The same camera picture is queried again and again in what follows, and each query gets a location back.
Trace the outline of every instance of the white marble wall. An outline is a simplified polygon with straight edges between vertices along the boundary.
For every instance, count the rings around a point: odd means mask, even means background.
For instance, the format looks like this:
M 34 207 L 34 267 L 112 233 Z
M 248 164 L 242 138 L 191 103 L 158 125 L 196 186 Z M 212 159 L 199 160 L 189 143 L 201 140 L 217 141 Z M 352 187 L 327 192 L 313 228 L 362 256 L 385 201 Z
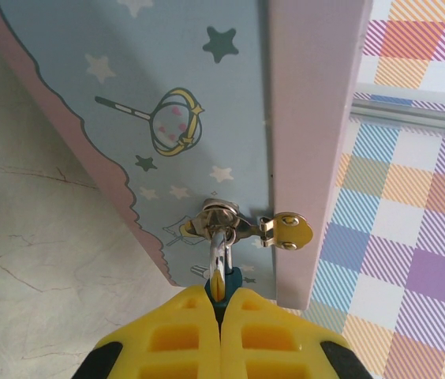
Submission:
M 0 378 L 71 377 L 178 291 L 0 57 Z

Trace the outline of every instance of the white star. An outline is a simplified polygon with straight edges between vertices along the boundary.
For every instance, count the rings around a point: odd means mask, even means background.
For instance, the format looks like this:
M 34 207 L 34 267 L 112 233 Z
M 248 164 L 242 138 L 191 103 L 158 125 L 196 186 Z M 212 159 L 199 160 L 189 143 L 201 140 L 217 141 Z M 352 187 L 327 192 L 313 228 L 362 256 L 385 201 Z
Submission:
M 217 180 L 217 183 L 220 183 L 223 180 L 234 179 L 234 177 L 231 176 L 230 172 L 230 168 L 219 168 L 217 166 L 212 166 L 212 173 L 210 174 L 210 176 L 215 178 L 215 180 Z
M 172 189 L 170 191 L 170 193 L 172 195 L 174 195 L 177 199 L 182 199 L 183 197 L 189 197 L 189 195 L 187 194 L 187 188 L 183 187 L 183 188 L 178 188 L 176 186 L 170 186 L 170 188 Z
M 242 266 L 240 266 L 240 268 L 241 268 L 242 271 L 246 271 L 246 272 L 254 271 L 254 266 L 242 265 Z
M 263 245 L 261 245 L 261 240 L 259 238 L 256 238 L 254 242 L 252 243 L 257 249 L 261 249 Z
M 152 0 L 118 0 L 119 4 L 127 6 L 129 14 L 136 18 L 140 12 L 140 8 L 151 8 L 154 4 Z
M 95 58 L 86 54 L 85 57 L 89 63 L 86 72 L 95 75 L 101 84 L 103 84 L 108 77 L 115 77 L 115 72 L 110 69 L 109 58 L 106 55 L 102 55 L 100 58 Z
M 156 195 L 155 189 L 147 189 L 144 187 L 140 187 L 139 190 L 140 190 L 140 195 L 145 197 L 147 200 L 159 199 L 158 195 Z

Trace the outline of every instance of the dark green star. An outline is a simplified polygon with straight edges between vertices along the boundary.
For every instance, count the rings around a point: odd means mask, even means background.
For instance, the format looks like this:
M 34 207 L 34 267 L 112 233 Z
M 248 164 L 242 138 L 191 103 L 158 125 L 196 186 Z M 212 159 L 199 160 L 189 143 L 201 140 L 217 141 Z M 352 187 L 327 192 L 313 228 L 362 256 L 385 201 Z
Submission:
M 135 165 L 142 167 L 145 172 L 149 171 L 150 169 L 154 168 L 157 170 L 158 168 L 152 164 L 152 157 L 151 158 L 142 158 L 141 156 L 135 156 L 136 160 L 138 162 L 135 163 Z
M 202 47 L 204 51 L 209 51 L 214 55 L 214 62 L 219 63 L 226 54 L 238 54 L 237 48 L 233 45 L 233 38 L 237 31 L 232 28 L 224 33 L 219 33 L 212 26 L 207 28 L 210 42 Z

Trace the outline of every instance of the plaid fabric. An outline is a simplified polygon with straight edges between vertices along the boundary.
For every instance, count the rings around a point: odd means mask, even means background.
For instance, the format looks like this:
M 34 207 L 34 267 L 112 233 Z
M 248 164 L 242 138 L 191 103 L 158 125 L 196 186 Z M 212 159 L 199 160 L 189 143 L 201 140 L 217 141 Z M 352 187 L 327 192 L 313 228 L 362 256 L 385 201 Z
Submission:
M 445 94 L 445 0 L 375 0 L 363 55 L 359 83 Z M 370 99 L 445 111 L 441 103 Z
M 445 137 L 351 122 L 304 317 L 375 377 L 445 379 Z

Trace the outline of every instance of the metal hinge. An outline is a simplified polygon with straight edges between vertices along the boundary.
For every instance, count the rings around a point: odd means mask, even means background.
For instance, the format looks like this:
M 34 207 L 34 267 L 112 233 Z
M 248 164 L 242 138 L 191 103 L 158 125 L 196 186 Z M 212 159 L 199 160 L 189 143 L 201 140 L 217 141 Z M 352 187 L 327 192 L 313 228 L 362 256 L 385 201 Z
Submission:
M 243 238 L 257 236 L 264 247 L 276 246 L 285 250 L 298 250 L 313 238 L 307 220 L 293 212 L 283 212 L 273 218 L 262 217 L 257 225 L 250 223 L 240 213 L 237 204 L 230 201 L 207 199 L 202 211 L 185 224 L 191 235 L 211 241 L 216 231 L 228 231 L 233 243 Z

